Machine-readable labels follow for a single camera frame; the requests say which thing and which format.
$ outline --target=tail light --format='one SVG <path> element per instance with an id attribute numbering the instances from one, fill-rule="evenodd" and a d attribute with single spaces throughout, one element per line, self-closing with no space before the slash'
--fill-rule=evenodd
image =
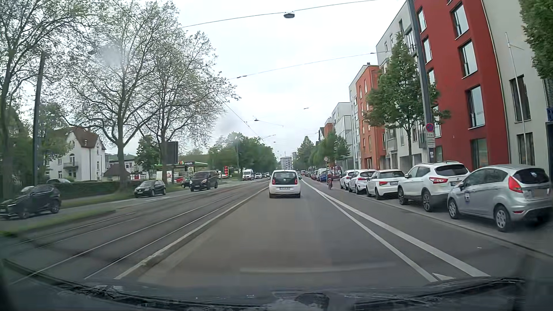
<path id="1" fill-rule="evenodd" d="M 430 181 L 432 181 L 433 184 L 447 183 L 447 178 L 430 177 L 429 179 L 430 179 Z"/>
<path id="2" fill-rule="evenodd" d="M 518 181 L 514 179 L 512 176 L 509 176 L 509 190 L 518 192 L 518 193 L 523 193 L 522 187 L 520 186 Z"/>

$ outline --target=road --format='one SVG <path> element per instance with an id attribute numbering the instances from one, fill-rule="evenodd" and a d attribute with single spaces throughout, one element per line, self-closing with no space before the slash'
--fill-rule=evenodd
<path id="1" fill-rule="evenodd" d="M 76 282 L 176 288 L 422 286 L 479 276 L 553 277 L 552 257 L 303 179 L 145 201 L 13 239 L 3 257 Z M 10 284 L 29 276 L 8 275 Z"/>

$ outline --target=silver car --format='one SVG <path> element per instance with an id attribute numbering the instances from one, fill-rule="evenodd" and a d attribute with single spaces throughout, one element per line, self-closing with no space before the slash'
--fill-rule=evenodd
<path id="1" fill-rule="evenodd" d="M 490 165 L 472 172 L 447 197 L 451 218 L 473 215 L 495 220 L 499 231 L 513 222 L 545 222 L 551 213 L 549 177 L 525 164 Z"/>

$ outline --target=hedge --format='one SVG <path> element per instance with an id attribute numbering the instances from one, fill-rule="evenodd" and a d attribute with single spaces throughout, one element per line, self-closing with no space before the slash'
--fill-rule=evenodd
<path id="1" fill-rule="evenodd" d="M 130 180 L 127 184 L 129 190 L 136 188 L 143 180 Z M 83 196 L 94 196 L 114 193 L 119 189 L 119 181 L 113 182 L 83 182 L 55 184 L 61 194 L 62 200 L 81 198 Z"/>

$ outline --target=white van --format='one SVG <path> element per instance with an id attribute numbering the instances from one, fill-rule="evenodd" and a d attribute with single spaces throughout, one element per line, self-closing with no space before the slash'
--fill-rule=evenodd
<path id="1" fill-rule="evenodd" d="M 242 171 L 242 180 L 253 180 L 254 179 L 254 173 L 253 169 L 245 169 Z"/>

